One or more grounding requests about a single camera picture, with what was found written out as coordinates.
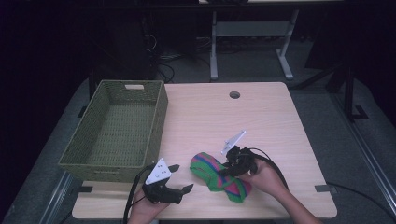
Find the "basket handle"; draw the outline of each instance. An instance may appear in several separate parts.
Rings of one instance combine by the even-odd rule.
[[[127,90],[144,90],[145,86],[143,84],[125,84],[125,89]]]

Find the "dark floor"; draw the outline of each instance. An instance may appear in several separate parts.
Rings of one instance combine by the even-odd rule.
[[[233,54],[219,55],[219,79],[216,82],[284,82],[293,86],[312,77],[319,70],[305,69],[304,64],[312,43],[293,41],[287,58],[294,80],[287,81],[276,58],[276,48],[282,40],[251,41],[243,50]],[[172,66],[174,83],[202,83],[210,81],[208,52],[199,58],[182,58],[167,65]],[[160,66],[170,77],[171,70]],[[325,77],[303,90],[290,91],[307,136],[318,159],[325,179],[354,190],[358,190],[390,211],[389,205],[363,159],[360,143],[350,130],[350,123],[340,111],[338,102],[343,101],[343,91],[327,93]],[[51,194],[63,171],[57,166],[68,140],[78,125],[78,113],[89,101],[88,81],[76,91],[55,130],[45,145],[34,169],[26,179],[18,197],[12,204],[4,223],[47,223],[40,222],[51,200]],[[391,183],[396,183],[396,131],[376,105],[370,91],[358,80],[355,81],[354,105],[361,105],[369,119],[356,120],[365,143],[373,151]],[[60,223],[72,209],[81,181],[73,179],[65,190],[59,209],[48,223]],[[324,223],[393,223],[392,219],[375,203],[356,192],[337,187],[333,199],[338,215],[325,219]],[[225,223],[272,223],[271,220],[226,220]],[[292,223],[291,220],[274,220],[275,223]],[[64,223],[120,223],[119,220],[77,220],[69,217]],[[162,221],[162,223],[208,223],[207,221]]]

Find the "table leg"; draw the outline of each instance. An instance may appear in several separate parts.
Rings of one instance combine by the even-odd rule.
[[[288,30],[285,35],[285,42],[283,44],[283,47],[282,49],[276,50],[277,58],[279,59],[280,65],[282,66],[283,69],[283,73],[285,74],[285,77],[288,80],[293,79],[293,74],[290,70],[288,61],[286,60],[286,50],[288,49],[291,35],[293,34],[294,26],[297,21],[298,12],[299,12],[298,9],[295,9],[293,11],[293,14],[291,15],[291,19],[289,22]]]
[[[212,52],[210,52],[210,79],[218,79],[218,59],[216,57],[216,11],[212,21]]]

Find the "desk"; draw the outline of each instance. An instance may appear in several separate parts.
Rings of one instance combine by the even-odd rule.
[[[206,152],[221,162],[224,141],[246,130],[240,147],[264,150],[279,166],[290,191],[317,217],[335,217],[330,192],[305,134],[289,91],[283,83],[168,84],[169,105],[160,157],[179,164],[167,186],[181,189],[194,184],[181,204],[171,204],[158,219],[282,218],[286,210],[271,196],[254,189],[243,203],[233,203],[224,192],[210,192],[189,169],[191,158]],[[238,91],[233,99],[230,92]],[[75,218],[122,218],[132,184],[85,181],[89,193],[78,195]]]

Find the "metal stand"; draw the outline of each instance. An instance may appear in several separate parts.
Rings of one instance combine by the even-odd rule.
[[[216,57],[217,36],[284,36],[285,42],[281,49],[276,50],[276,55],[286,79],[293,79],[293,74],[285,56],[298,13],[299,10],[295,9],[289,21],[217,21],[216,11],[214,11],[212,21],[212,51],[210,53],[210,78],[212,80],[219,78],[218,60]]]

